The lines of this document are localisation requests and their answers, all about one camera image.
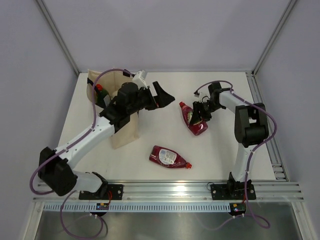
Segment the gray wall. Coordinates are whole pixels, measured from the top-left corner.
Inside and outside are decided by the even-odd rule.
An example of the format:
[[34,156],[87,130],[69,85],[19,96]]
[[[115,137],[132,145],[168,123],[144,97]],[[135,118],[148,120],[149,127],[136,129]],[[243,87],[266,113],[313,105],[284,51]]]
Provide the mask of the gray wall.
[[251,70],[289,0],[45,0],[79,68]]
[[300,183],[320,237],[320,1],[299,1],[257,81],[292,181]]
[[29,178],[58,143],[76,78],[34,1],[1,1],[0,33],[0,239],[16,240]]

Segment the beige fabric bag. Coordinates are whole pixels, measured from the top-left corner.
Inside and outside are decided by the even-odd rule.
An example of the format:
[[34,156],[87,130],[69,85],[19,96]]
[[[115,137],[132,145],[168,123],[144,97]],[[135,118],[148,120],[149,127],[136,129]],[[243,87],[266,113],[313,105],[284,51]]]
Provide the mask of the beige fabric bag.
[[[89,70],[88,78],[94,82],[100,74],[101,72]],[[122,84],[131,81],[132,78],[124,76],[122,71],[111,71],[103,75],[98,80],[97,84],[100,84],[106,89],[109,92],[111,99],[113,99],[117,96],[118,90],[121,88]],[[90,84],[87,85],[86,95],[92,102],[92,86]],[[138,138],[138,113],[136,112],[130,116],[130,122],[111,136],[111,145],[114,149],[117,149]]]

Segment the white table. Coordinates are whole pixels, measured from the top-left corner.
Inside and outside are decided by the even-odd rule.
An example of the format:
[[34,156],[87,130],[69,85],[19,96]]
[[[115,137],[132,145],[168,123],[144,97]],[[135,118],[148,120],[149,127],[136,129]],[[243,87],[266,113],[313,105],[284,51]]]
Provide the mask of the white table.
[[[59,145],[73,139],[92,123],[93,110],[86,95],[87,73],[81,73],[76,84]],[[98,172],[107,180],[226,180],[236,160],[238,143],[234,135],[235,116],[229,110],[212,113],[208,130],[194,136],[182,119],[179,102],[192,106],[193,92],[202,84],[214,80],[233,83],[235,92],[253,101],[244,72],[151,72],[146,82],[152,82],[175,97],[165,108],[139,112],[140,138],[118,149],[112,149],[109,139],[103,140],[76,166],[82,172]],[[192,164],[191,169],[169,169],[149,161],[154,145],[178,152]],[[275,180],[266,146],[256,153],[252,168],[253,180]]]

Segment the red plastic bottle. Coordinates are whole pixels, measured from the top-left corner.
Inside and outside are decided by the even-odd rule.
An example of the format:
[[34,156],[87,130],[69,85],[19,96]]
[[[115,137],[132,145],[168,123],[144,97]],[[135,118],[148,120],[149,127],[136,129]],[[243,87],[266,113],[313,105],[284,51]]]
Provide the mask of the red plastic bottle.
[[186,126],[190,129],[190,131],[198,136],[202,134],[205,130],[208,129],[208,125],[205,121],[199,121],[196,124],[190,125],[190,121],[192,118],[193,109],[186,105],[184,102],[179,103],[182,111],[183,120],[186,124]]
[[149,160],[169,169],[190,169],[192,165],[177,152],[162,146],[154,146]]

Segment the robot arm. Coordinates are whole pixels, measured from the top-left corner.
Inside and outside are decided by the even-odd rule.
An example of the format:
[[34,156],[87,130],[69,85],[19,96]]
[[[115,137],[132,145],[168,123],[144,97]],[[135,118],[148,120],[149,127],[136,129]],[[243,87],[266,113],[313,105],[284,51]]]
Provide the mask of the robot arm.
[[[94,127],[91,125],[73,140],[56,149],[44,148],[40,153],[39,165],[47,159],[65,150],[46,164],[38,176],[59,196],[70,191],[80,190],[93,193],[96,199],[102,199],[108,192],[108,182],[96,172],[73,171],[78,162],[99,142],[119,131],[130,121],[130,115],[139,110],[164,108],[175,100],[166,93],[158,82],[153,82],[157,93],[152,96],[145,83],[146,72],[139,71],[132,82],[126,82],[118,90],[115,101],[111,102],[97,117]],[[74,144],[88,130],[91,131],[78,143]]]
[[[211,83],[208,90],[209,96],[196,93],[199,101],[193,103],[190,124],[197,123],[200,120],[209,121],[211,113],[218,109],[229,109],[235,114],[234,135],[238,142],[238,151],[226,185],[229,195],[234,196],[237,195],[236,192],[244,190],[249,154],[255,146],[262,143],[269,135],[267,116],[236,98],[230,88],[222,88],[220,83]],[[265,110],[263,103],[256,103],[255,105]],[[254,157],[255,155],[252,156],[248,171],[249,188],[251,187],[250,172]]]

